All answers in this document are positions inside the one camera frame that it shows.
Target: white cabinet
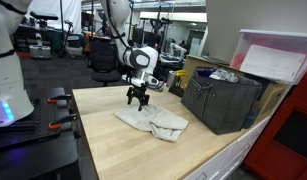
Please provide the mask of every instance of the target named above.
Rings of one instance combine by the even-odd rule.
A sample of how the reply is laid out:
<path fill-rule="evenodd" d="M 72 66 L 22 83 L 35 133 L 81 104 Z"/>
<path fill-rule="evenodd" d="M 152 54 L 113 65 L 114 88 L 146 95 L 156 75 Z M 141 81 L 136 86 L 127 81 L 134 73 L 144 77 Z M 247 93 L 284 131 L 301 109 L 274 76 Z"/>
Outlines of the white cabinet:
<path fill-rule="evenodd" d="M 197 170 L 195 170 L 193 173 L 191 173 L 185 179 L 186 180 L 212 179 L 214 176 L 217 175 L 217 173 L 220 172 L 220 169 L 223 166 L 225 158 L 231 152 L 232 148 L 233 148 L 233 144 L 226 147 L 224 150 L 222 150 L 220 153 L 216 154 L 212 159 L 207 161 L 205 164 L 203 164 L 201 167 L 199 167 Z"/>
<path fill-rule="evenodd" d="M 270 117 L 251 128 L 212 159 L 207 161 L 185 179 L 217 180 L 226 179 L 243 161 Z"/>

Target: gray cloth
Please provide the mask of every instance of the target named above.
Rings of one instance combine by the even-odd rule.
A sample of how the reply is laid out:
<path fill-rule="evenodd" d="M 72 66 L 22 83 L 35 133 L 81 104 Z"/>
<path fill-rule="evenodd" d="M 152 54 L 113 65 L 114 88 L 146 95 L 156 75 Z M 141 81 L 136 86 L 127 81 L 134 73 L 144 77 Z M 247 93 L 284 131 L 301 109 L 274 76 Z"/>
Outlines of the gray cloth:
<path fill-rule="evenodd" d="M 155 137 L 171 142 L 176 142 L 188 125 L 187 120 L 164 108 L 154 105 L 143 106 L 142 111 L 138 108 L 138 105 L 131 105 L 116 112 L 115 116 L 138 130 L 152 132 Z"/>
<path fill-rule="evenodd" d="M 229 81 L 229 82 L 237 82 L 239 80 L 234 75 L 234 73 L 229 73 L 223 69 L 217 69 L 214 73 L 210 75 L 210 78 Z"/>

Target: black chair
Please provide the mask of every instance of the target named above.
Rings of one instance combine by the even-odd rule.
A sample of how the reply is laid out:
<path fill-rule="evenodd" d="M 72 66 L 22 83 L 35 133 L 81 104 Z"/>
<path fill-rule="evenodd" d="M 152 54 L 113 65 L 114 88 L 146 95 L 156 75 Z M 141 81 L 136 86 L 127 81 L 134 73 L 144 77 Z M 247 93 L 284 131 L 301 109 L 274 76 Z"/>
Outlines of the black chair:
<path fill-rule="evenodd" d="M 90 38 L 90 56 L 88 66 L 94 70 L 91 73 L 92 79 L 103 83 L 106 87 L 108 83 L 121 80 L 118 72 L 118 59 L 116 48 L 111 41 L 104 38 Z"/>

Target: wall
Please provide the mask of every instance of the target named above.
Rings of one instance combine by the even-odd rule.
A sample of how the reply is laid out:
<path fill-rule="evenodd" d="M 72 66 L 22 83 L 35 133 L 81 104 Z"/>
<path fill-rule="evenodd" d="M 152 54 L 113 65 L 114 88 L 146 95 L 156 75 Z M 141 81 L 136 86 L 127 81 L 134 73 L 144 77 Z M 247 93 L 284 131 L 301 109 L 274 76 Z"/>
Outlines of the wall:
<path fill-rule="evenodd" d="M 174 39 L 176 44 L 180 44 L 182 41 L 185 41 L 186 43 L 189 37 L 189 34 L 190 34 L 189 27 L 183 26 L 177 23 L 176 21 L 174 21 L 173 24 L 170 25 L 169 32 L 168 32 L 168 38 Z"/>
<path fill-rule="evenodd" d="M 193 38 L 200 39 L 202 41 L 203 36 L 204 36 L 203 31 L 190 30 L 189 37 L 188 37 L 187 41 L 185 41 L 185 43 L 188 46 L 190 46 Z"/>
<path fill-rule="evenodd" d="M 129 24 L 131 15 L 127 18 L 126 24 Z M 132 24 L 139 24 L 140 22 L 140 11 L 134 10 L 132 15 Z"/>
<path fill-rule="evenodd" d="M 209 33 L 209 29 L 208 27 L 206 27 L 204 31 L 204 36 L 201 42 L 204 45 L 200 46 L 198 56 L 209 56 L 210 55 L 208 33 Z"/>
<path fill-rule="evenodd" d="M 207 0 L 210 55 L 230 62 L 240 29 L 307 33 L 307 0 Z"/>

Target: wooden countertop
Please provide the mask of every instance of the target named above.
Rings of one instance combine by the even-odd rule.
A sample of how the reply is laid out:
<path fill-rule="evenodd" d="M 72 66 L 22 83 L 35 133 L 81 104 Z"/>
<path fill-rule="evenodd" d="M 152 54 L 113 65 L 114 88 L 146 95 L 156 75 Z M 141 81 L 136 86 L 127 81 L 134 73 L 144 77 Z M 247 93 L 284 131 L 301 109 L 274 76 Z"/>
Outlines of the wooden countertop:
<path fill-rule="evenodd" d="M 189 121 L 176 143 L 134 129 L 114 116 L 127 107 L 129 86 L 73 90 L 96 170 L 101 180 L 182 179 L 245 130 L 217 136 L 167 92 L 148 90 L 150 104 Z M 132 104 L 139 104 L 133 99 Z"/>

